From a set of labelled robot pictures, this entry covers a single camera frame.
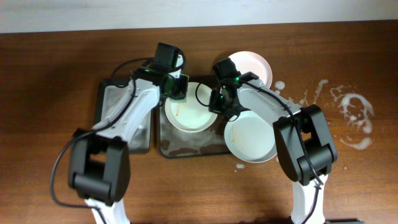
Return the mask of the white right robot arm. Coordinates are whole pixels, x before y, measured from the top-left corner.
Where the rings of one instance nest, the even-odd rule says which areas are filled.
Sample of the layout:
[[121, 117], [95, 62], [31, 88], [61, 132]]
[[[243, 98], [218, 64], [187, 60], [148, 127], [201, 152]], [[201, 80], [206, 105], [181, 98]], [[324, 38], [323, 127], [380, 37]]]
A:
[[217, 75], [211, 112], [233, 116], [246, 108], [271, 123], [279, 164], [292, 181], [291, 223], [325, 223], [323, 194], [337, 160], [325, 115], [317, 105], [290, 103], [264, 85], [252, 72]]

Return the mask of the white plate with orange streak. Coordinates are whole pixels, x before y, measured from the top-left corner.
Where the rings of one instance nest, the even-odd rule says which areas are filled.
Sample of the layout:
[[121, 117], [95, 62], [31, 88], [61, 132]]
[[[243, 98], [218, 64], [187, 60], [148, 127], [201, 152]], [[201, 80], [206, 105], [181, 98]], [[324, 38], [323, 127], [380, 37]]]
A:
[[204, 105], [207, 105], [210, 95], [210, 87], [198, 82], [189, 82], [185, 102], [174, 102], [170, 98], [166, 100], [164, 109], [168, 121], [177, 129], [189, 133], [210, 127], [218, 115], [209, 112], [208, 107], [197, 100], [198, 97]]

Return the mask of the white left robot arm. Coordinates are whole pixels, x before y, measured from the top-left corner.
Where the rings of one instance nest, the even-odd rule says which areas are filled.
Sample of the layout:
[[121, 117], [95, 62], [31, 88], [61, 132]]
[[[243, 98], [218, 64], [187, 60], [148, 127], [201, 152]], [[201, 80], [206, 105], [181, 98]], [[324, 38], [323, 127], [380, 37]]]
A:
[[147, 114], [163, 98], [186, 97], [183, 65], [140, 66], [120, 87], [121, 97], [91, 130], [77, 130], [71, 149], [68, 184], [83, 198], [96, 223], [129, 223], [123, 197], [131, 170], [128, 144]]

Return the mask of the pinkish white plate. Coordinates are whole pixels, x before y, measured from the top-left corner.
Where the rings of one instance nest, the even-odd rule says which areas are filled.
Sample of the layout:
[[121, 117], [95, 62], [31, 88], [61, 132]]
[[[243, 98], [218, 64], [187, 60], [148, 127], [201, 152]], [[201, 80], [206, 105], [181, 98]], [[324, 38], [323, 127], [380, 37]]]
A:
[[261, 55], [250, 51], [240, 51], [231, 54], [229, 58], [235, 64], [237, 71], [242, 74], [252, 72], [262, 80], [266, 87], [271, 87], [271, 66]]

